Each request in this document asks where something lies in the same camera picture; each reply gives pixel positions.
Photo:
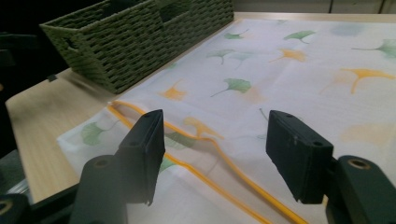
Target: white wall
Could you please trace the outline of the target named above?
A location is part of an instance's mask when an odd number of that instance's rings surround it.
[[[332,13],[369,13],[379,12],[382,0],[333,0]]]
[[[329,12],[331,0],[233,0],[235,11]]]
[[[384,0],[382,13],[396,13],[396,0]],[[328,13],[331,0],[233,0],[235,11]],[[332,13],[379,13],[383,0],[333,0]]]

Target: green wicker basket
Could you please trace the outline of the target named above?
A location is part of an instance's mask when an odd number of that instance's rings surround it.
[[[104,1],[40,24],[76,73],[120,93],[233,20],[232,0]]]

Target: table surface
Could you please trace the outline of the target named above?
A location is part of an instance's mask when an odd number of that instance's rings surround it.
[[[395,14],[236,12],[235,19],[241,18],[301,21],[396,21]],[[59,148],[56,138],[89,119],[103,109],[107,102],[118,97],[67,69],[58,75],[57,80],[38,83],[7,101],[23,169],[34,202],[39,202],[78,182],[78,176]]]

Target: white fabric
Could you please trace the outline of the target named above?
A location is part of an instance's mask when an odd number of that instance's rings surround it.
[[[257,223],[180,166],[164,170],[155,203],[128,204],[130,223]]]
[[[392,162],[396,159],[396,52],[381,48],[388,39],[396,39],[395,28],[392,23],[236,21],[125,92],[120,101],[145,111],[162,109],[165,120],[180,130],[216,139],[251,180],[305,220],[326,223],[324,206],[295,202],[266,155],[265,117],[270,110],[280,110],[302,119],[334,144],[335,158],[350,154],[371,160],[396,185]],[[201,124],[204,132],[199,133]],[[80,143],[70,144],[70,136],[76,137],[81,127],[59,138],[78,171],[84,160],[77,158],[92,156]],[[113,131],[122,133],[106,140],[114,148],[125,130]],[[230,179],[240,182],[230,174],[225,179],[214,173],[216,164],[226,166],[216,153],[196,157],[194,150],[169,150],[180,159],[201,164],[200,169],[220,184]],[[232,185],[222,186],[244,195]],[[260,209],[261,204],[252,207]],[[269,217],[275,213],[260,212]],[[286,221],[277,215],[271,218],[276,223]]]

